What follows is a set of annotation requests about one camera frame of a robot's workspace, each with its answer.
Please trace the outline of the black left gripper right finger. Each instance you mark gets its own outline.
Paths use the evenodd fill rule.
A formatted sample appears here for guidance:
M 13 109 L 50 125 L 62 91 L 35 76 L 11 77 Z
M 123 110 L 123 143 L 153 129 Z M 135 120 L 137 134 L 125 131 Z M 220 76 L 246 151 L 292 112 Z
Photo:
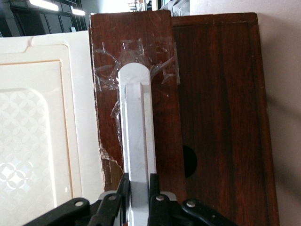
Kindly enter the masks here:
M 196 199 L 179 204 L 160 193 L 158 174 L 150 175 L 149 226 L 234 226 L 235 223 Z

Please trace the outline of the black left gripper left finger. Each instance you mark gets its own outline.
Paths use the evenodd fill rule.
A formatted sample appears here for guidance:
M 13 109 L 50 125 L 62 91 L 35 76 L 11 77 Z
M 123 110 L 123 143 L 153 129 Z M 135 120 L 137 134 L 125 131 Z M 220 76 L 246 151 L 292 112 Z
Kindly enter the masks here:
M 122 226 L 129 207 L 130 180 L 124 173 L 116 191 L 104 192 L 95 203 L 73 198 L 26 223 L 27 226 Z

